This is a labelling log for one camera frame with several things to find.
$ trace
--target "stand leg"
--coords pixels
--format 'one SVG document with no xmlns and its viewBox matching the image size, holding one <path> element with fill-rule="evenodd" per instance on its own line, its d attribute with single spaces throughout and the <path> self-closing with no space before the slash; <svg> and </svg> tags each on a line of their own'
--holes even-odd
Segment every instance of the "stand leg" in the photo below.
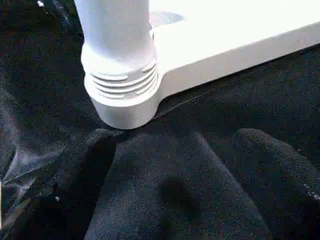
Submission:
<svg viewBox="0 0 320 240">
<path fill-rule="evenodd" d="M 84 85 L 99 116 L 121 129 L 145 124 L 160 101 L 149 0 L 75 0 L 75 5 L 84 34 Z"/>
</svg>

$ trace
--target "black fabric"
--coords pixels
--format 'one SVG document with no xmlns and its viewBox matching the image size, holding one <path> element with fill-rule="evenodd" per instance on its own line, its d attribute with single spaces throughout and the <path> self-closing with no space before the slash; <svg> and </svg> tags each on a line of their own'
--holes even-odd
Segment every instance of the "black fabric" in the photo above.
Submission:
<svg viewBox="0 0 320 240">
<path fill-rule="evenodd" d="M 78 34 L 64 32 L 57 22 L 54 16 L 38 8 L 20 7 L 1 15 L 3 218 L 7 219 L 19 204 L 32 200 L 31 206 L 26 207 L 31 217 L 20 217 L 10 229 L 13 235 L 7 235 L 9 239 L 45 239 L 55 237 L 53 233 L 62 233 L 58 236 L 60 239 L 83 239 L 105 177 L 88 239 L 110 234 L 107 232 L 110 226 L 101 220 L 105 216 L 111 222 L 111 213 L 102 211 L 110 207 L 104 204 L 108 199 L 103 196 L 124 202 L 125 209 L 136 213 L 121 212 L 116 202 L 114 208 L 110 208 L 122 218 L 127 216 L 127 225 L 113 222 L 118 224 L 111 232 L 120 239 L 121 234 L 179 238 L 187 233 L 202 238 L 207 233 L 225 233 L 223 224 L 229 227 L 229 236 L 239 234 L 248 238 L 250 234 L 268 236 L 267 228 L 273 237 L 287 239 L 299 239 L 301 235 L 308 239 L 317 232 L 319 207 L 314 195 L 311 192 L 313 198 L 308 201 L 308 191 L 299 190 L 300 182 L 291 179 L 296 177 L 295 171 L 301 176 L 309 176 L 310 171 L 315 181 L 314 172 L 320 167 L 319 46 L 169 97 L 160 104 L 149 124 L 133 131 L 121 131 L 102 123 L 85 91 L 80 62 L 83 39 Z M 246 145 L 247 139 L 238 132 L 236 137 L 241 142 L 233 143 L 233 135 L 241 128 L 260 129 L 306 157 L 299 158 L 299 164 L 289 170 L 281 168 L 284 159 L 276 157 L 264 166 L 271 166 L 270 172 L 275 167 L 274 174 L 288 176 L 283 182 L 270 177 L 261 180 L 265 184 L 273 183 L 272 191 L 276 194 L 268 198 L 268 202 L 259 200 L 261 196 L 256 191 L 261 195 L 266 191 L 259 188 L 260 180 L 252 176 L 253 173 L 259 176 L 260 166 L 255 159 L 243 157 L 252 150 Z M 117 149 L 112 163 L 114 143 Z M 307 159 L 312 165 L 304 164 Z M 167 177 L 160 174 L 161 170 L 167 171 Z M 317 183 L 306 178 L 316 194 Z M 225 191 L 219 191 L 225 189 L 222 183 L 227 186 Z M 285 191 L 283 198 L 280 186 Z M 134 189 L 137 189 L 135 194 L 125 191 Z M 235 202 L 233 198 L 224 201 L 235 192 Z M 211 205 L 204 206 L 210 198 Z M 147 204 L 137 201 L 139 199 L 154 204 L 149 209 Z M 304 204 L 297 209 L 299 201 L 304 199 Z M 284 200 L 291 200 L 290 204 L 282 204 Z M 272 203 L 274 211 L 262 202 Z M 238 205 L 250 207 L 244 209 Z M 57 214 L 53 214 L 51 209 L 57 208 Z M 232 214 L 223 214 L 224 210 Z M 205 229 L 212 223 L 206 219 L 213 213 L 223 218 L 215 215 L 217 226 Z M 292 214 L 294 219 L 290 218 L 287 224 L 282 221 L 287 219 L 283 213 Z M 140 222 L 134 224 L 136 216 Z M 145 224 L 152 216 L 157 220 Z M 246 221 L 249 218 L 256 219 L 252 226 Z M 277 227 L 272 220 L 282 222 Z M 305 232 L 294 232 L 295 226 Z"/>
<path fill-rule="evenodd" d="M 118 146 L 86 239 L 270 238 L 255 204 L 201 135 L 151 128 Z"/>
<path fill-rule="evenodd" d="M 290 145 L 256 129 L 216 139 L 212 147 L 281 239 L 319 234 L 319 172 Z"/>
</svg>

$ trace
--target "white stand base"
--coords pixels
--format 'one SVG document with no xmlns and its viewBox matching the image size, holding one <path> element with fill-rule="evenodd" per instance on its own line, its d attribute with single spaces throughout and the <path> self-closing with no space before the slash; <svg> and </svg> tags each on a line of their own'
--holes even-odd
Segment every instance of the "white stand base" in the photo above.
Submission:
<svg viewBox="0 0 320 240">
<path fill-rule="evenodd" d="M 100 117 L 115 128 L 146 124 L 170 95 L 320 43 L 316 0 L 151 0 L 149 4 L 160 21 L 153 29 L 158 81 L 143 100 L 132 104 L 115 107 L 93 100 Z M 183 20 L 168 24 L 169 13 Z"/>
</svg>

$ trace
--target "white plastic pole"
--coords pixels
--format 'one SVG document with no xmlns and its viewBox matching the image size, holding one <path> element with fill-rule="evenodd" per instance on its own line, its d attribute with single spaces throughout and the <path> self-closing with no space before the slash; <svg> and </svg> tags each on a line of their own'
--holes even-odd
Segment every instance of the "white plastic pole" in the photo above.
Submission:
<svg viewBox="0 0 320 240">
<path fill-rule="evenodd" d="M 75 5 L 84 34 L 84 84 L 99 116 L 120 129 L 143 125 L 155 114 L 159 100 L 153 96 L 160 85 L 149 0 L 75 0 Z"/>
</svg>

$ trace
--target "black cloth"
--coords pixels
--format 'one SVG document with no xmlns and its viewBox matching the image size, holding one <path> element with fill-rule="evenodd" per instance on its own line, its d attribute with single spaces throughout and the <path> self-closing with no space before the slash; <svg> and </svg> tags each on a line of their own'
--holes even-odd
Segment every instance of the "black cloth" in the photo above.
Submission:
<svg viewBox="0 0 320 240">
<path fill-rule="evenodd" d="M 147 186 L 144 189 L 137 187 L 140 191 L 137 190 L 133 199 L 154 203 L 148 209 L 143 202 L 124 202 L 141 217 L 138 218 L 140 223 L 149 218 L 142 215 L 143 211 L 150 213 L 154 208 L 162 210 L 155 210 L 151 216 L 158 214 L 157 217 L 163 221 L 160 225 L 151 222 L 148 225 L 137 224 L 133 229 L 134 224 L 131 223 L 136 215 L 127 215 L 128 229 L 132 232 L 126 232 L 127 225 L 118 224 L 112 229 L 114 234 L 122 231 L 132 236 L 151 236 L 152 230 L 157 230 L 153 232 L 159 233 L 157 236 L 179 238 L 194 227 L 199 234 L 192 232 L 190 235 L 200 238 L 206 236 L 204 228 L 212 223 L 206 220 L 208 216 L 215 211 L 222 215 L 224 209 L 226 213 L 233 214 L 226 214 L 221 219 L 215 216 L 219 226 L 207 229 L 209 235 L 218 235 L 219 229 L 225 233 L 222 223 L 229 227 L 230 236 L 260 234 L 262 238 L 269 232 L 273 237 L 288 237 L 294 226 L 304 226 L 304 230 L 314 223 L 317 226 L 318 205 L 311 201 L 299 211 L 295 204 L 281 205 L 282 213 L 298 214 L 288 224 L 282 222 L 276 228 L 272 220 L 279 222 L 284 219 L 282 213 L 277 212 L 277 208 L 268 210 L 269 205 L 259 202 L 261 197 L 258 198 L 255 191 L 265 194 L 263 189 L 258 188 L 257 180 L 247 181 L 259 168 L 255 168 L 257 165 L 252 158 L 240 158 L 242 162 L 236 160 L 241 149 L 251 150 L 245 147 L 246 140 L 239 133 L 236 136 L 242 139 L 243 144 L 235 147 L 233 135 L 241 128 L 259 129 L 290 144 L 306 157 L 299 163 L 303 165 L 301 169 L 306 169 L 304 174 L 310 170 L 310 176 L 314 176 L 313 171 L 320 167 L 319 46 L 171 96 L 160 104 L 149 124 L 136 130 L 121 131 L 108 127 L 99 119 L 85 91 L 80 62 L 83 38 L 78 33 L 62 32 L 64 30 L 58 21 L 43 9 L 30 11 L 29 8 L 19 8 L 14 12 L 2 12 L 1 17 L 0 181 L 3 219 L 7 219 L 26 199 L 31 198 L 37 203 L 39 195 L 46 195 L 43 202 L 35 204 L 41 206 L 39 212 L 30 214 L 35 217 L 26 222 L 17 221 L 14 225 L 13 230 L 23 229 L 14 233 L 16 239 L 54 238 L 56 235 L 53 233 L 61 233 L 58 235 L 60 239 L 62 236 L 65 239 L 83 239 L 103 181 L 105 185 L 96 208 L 101 212 L 96 210 L 94 213 L 87 232 L 88 239 L 110 234 L 106 231 L 108 226 L 101 223 L 101 216 L 109 216 L 102 210 L 110 207 L 104 204 L 108 199 L 103 196 L 114 193 L 112 199 L 124 201 L 129 195 L 117 193 L 132 191 L 135 186 L 131 183 Z M 112 162 L 115 145 L 116 156 Z M 158 159 L 151 161 L 149 155 Z M 194 167 L 190 156 L 197 159 Z M 290 171 L 276 169 L 278 173 L 289 174 L 288 179 L 295 172 L 294 168 Z M 168 172 L 167 177 L 160 174 L 161 170 Z M 269 178 L 263 181 L 275 183 L 273 190 L 277 193 L 279 181 Z M 228 186 L 224 192 L 218 191 L 224 189 L 222 183 Z M 171 192 L 167 186 L 176 191 Z M 285 198 L 275 195 L 270 199 L 271 203 L 277 206 L 290 197 L 293 203 L 298 203 L 295 202 L 296 196 L 300 200 L 305 195 L 301 191 L 296 193 L 297 186 L 289 180 L 284 181 L 281 189 L 287 195 Z M 235 202 L 222 201 L 230 199 L 235 192 L 239 194 Z M 60 202 L 52 201 L 55 197 L 60 197 Z M 212 208 L 204 206 L 209 198 L 212 198 Z M 244 209 L 238 205 L 250 207 Z M 52 214 L 51 208 L 59 208 L 61 214 Z M 205 209 L 204 216 L 200 214 L 203 213 L 201 209 Z M 312 210 L 315 214 L 308 218 Z M 123 218 L 126 216 L 125 212 L 118 213 Z M 243 221 L 235 223 L 237 217 Z M 252 229 L 247 222 L 249 218 L 256 220 Z"/>
<path fill-rule="evenodd" d="M 150 124 L 118 146 L 85 239 L 270 239 L 203 137 L 178 125 Z"/>
</svg>

